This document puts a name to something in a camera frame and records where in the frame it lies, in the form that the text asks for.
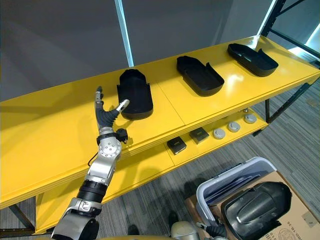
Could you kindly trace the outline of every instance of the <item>black metal frame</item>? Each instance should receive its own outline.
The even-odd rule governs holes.
[[[298,0],[295,3],[291,4],[290,6],[288,6],[287,8],[283,9],[283,6],[286,2],[286,0],[277,0],[276,4],[274,5],[274,8],[268,18],[268,20],[266,21],[261,35],[266,37],[268,35],[269,32],[272,32],[276,35],[278,35],[279,37],[287,40],[288,42],[296,45],[297,47],[305,50],[306,52],[310,53],[313,56],[316,56],[317,58],[320,58],[320,53],[311,49],[310,47],[304,45],[303,43],[291,38],[290,36],[272,29],[272,26],[274,25],[276,19],[278,16],[280,16],[281,14],[285,13],[286,11],[290,10],[291,8],[293,8],[294,6],[300,4],[301,2],[303,2],[304,0]],[[272,116],[270,116],[270,99],[265,100],[265,121],[270,124],[272,123],[277,117],[280,116],[280,114],[282,114],[291,104],[293,104],[308,88],[310,88],[311,84],[305,83],[303,84],[290,98],[288,101],[286,101]],[[260,129],[258,131],[255,131],[252,135],[255,137],[257,136],[259,133],[261,133],[263,131],[263,129]]]
[[[17,204],[9,206],[9,209],[19,219],[19,221],[25,226],[25,228],[1,228],[1,238],[13,238],[13,237],[27,237],[35,233],[35,226],[30,222],[26,215],[21,211]],[[46,231],[45,234],[50,234],[53,228]]]

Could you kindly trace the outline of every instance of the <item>gray carpet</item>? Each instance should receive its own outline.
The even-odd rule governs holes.
[[[295,89],[270,101],[273,113]],[[315,216],[320,218],[320,81],[307,90],[289,109],[260,135],[249,135],[226,147],[200,157],[103,206],[98,216],[98,237],[120,236],[136,224],[144,235],[169,234],[167,217],[175,210],[181,220],[191,221],[184,199],[197,186],[226,168],[254,156],[270,160],[296,189]],[[254,106],[264,116],[264,103]],[[34,199],[20,206],[33,220]],[[8,208],[0,211],[1,228],[23,227]],[[35,237],[11,238],[33,240]]]

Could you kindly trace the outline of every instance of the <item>small black box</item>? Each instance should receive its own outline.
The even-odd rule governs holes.
[[[187,147],[185,142],[179,136],[167,141],[166,145],[171,149],[174,155],[180,153]]]
[[[202,127],[192,130],[189,135],[196,144],[201,143],[203,140],[209,137],[209,134]]]

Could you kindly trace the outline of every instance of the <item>square black object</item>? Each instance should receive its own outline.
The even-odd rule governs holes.
[[[253,74],[266,77],[279,66],[278,63],[260,49],[258,52],[246,45],[229,44],[228,53]]]
[[[190,137],[192,137],[196,144],[201,143],[203,140],[209,137],[209,134],[202,127],[192,130],[189,135]]]
[[[190,56],[180,56],[176,60],[177,70],[199,96],[211,96],[225,83],[209,63],[203,65],[198,59]]]
[[[180,153],[187,147],[185,142],[179,136],[167,141],[166,145],[171,149],[174,155]]]
[[[122,73],[117,91],[119,103],[125,99],[130,101],[121,113],[125,119],[144,119],[153,113],[150,84],[147,83],[145,75],[137,69],[128,69]]]

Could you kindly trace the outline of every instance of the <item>light strip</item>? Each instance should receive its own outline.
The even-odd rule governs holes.
[[[305,45],[308,45],[311,41],[312,41],[312,38],[315,36],[315,34],[319,31],[320,29],[320,23],[319,25],[315,28],[315,30],[313,31],[313,33],[311,33],[309,39],[306,41]]]
[[[262,23],[261,23],[261,26],[260,26],[260,28],[259,28],[259,30],[258,30],[258,32],[257,32],[257,35],[260,35],[260,34],[261,34],[262,29],[264,28],[264,26],[265,26],[265,24],[266,24],[266,21],[268,20],[268,18],[269,18],[269,16],[270,16],[270,13],[271,13],[272,9],[274,8],[274,5],[276,4],[276,1],[277,1],[277,0],[272,0],[272,2],[271,2],[271,4],[270,4],[270,7],[269,7],[268,11],[266,12],[266,15],[264,16],[264,19],[263,19],[263,21],[262,21]]]
[[[134,66],[134,60],[132,58],[129,36],[127,31],[127,24],[125,19],[124,7],[122,5],[122,0],[114,0],[116,14],[118,15],[119,25],[121,29],[121,35],[123,40],[123,45],[125,49],[126,59],[128,61],[129,67]]]

